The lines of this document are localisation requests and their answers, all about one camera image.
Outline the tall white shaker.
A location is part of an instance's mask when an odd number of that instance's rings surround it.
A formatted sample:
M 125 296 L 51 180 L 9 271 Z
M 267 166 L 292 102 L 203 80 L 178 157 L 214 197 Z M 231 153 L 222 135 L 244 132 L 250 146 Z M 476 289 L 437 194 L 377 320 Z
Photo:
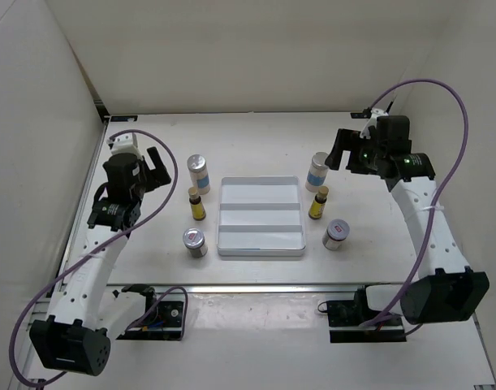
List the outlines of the tall white shaker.
M 205 195 L 210 191 L 209 173 L 205 157 L 200 154 L 193 154 L 187 160 L 187 167 L 193 186 L 200 195 Z
M 328 157 L 326 152 L 316 152 L 311 158 L 311 164 L 305 182 L 305 188 L 315 193 L 325 182 L 329 168 L 325 165 Z

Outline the small yellow bottle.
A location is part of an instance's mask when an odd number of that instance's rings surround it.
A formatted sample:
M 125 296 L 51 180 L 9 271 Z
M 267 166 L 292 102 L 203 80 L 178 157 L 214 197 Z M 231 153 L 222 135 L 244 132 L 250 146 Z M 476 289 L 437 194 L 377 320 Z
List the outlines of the small yellow bottle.
M 188 200 L 191 207 L 192 217 L 196 221 L 205 219 L 206 212 L 204 204 L 202 203 L 201 195 L 199 194 L 197 188 L 191 187 L 188 189 Z
M 325 204 L 328 198 L 329 188 L 326 186 L 321 186 L 308 210 L 308 216 L 311 219 L 320 219 L 323 215 Z

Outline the dark spice jar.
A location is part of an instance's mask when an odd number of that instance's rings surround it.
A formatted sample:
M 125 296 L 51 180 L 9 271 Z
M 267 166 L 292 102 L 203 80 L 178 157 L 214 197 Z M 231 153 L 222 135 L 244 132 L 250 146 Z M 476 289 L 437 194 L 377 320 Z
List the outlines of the dark spice jar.
M 204 233 L 195 227 L 184 232 L 183 244 L 193 258 L 202 258 L 208 252 Z
M 350 227 L 342 219 L 333 219 L 329 222 L 322 243 L 328 250 L 336 250 L 349 236 Z

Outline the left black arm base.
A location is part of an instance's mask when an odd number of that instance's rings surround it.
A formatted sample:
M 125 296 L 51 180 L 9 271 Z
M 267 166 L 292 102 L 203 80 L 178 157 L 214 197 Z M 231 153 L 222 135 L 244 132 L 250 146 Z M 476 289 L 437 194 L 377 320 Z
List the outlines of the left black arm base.
M 161 295 L 147 284 L 129 284 L 121 293 L 138 293 L 145 298 L 147 314 L 135 326 L 129 326 L 119 340 L 181 341 L 184 337 L 189 295 L 182 286 L 168 288 Z

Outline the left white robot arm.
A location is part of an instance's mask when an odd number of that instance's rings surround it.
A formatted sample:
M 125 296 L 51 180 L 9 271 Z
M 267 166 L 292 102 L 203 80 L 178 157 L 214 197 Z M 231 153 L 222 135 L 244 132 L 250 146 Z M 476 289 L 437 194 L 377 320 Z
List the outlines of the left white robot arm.
M 98 376 L 117 334 L 98 311 L 116 260 L 141 220 L 144 195 L 168 185 L 171 177 L 157 148 L 150 147 L 150 168 L 135 149 L 113 152 L 104 162 L 107 181 L 93 200 L 80 265 L 45 320 L 32 323 L 29 336 L 47 369 Z

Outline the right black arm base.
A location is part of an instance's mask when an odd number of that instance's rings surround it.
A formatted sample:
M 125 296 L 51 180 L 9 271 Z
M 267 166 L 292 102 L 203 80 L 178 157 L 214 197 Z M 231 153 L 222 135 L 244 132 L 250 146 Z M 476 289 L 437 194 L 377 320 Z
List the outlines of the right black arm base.
M 366 292 L 358 288 L 350 299 L 330 299 L 317 306 L 319 314 L 326 314 L 331 344 L 372 344 L 406 342 L 405 329 L 400 317 L 388 314 L 385 319 L 370 327 L 360 325 L 375 317 Z

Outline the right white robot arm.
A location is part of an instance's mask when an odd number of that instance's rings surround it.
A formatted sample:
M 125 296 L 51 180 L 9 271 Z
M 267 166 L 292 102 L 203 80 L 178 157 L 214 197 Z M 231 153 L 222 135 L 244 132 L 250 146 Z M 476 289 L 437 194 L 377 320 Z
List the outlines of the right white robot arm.
M 429 157 L 412 152 L 410 121 L 403 115 L 382 115 L 367 128 L 340 128 L 326 158 L 331 170 L 349 153 L 347 169 L 376 175 L 385 181 L 403 214 L 417 259 L 402 286 L 364 287 L 364 297 L 352 305 L 355 320 L 365 326 L 387 316 L 404 317 L 410 324 L 468 320 L 490 287 L 485 272 L 474 271 L 460 252 L 438 198 Z

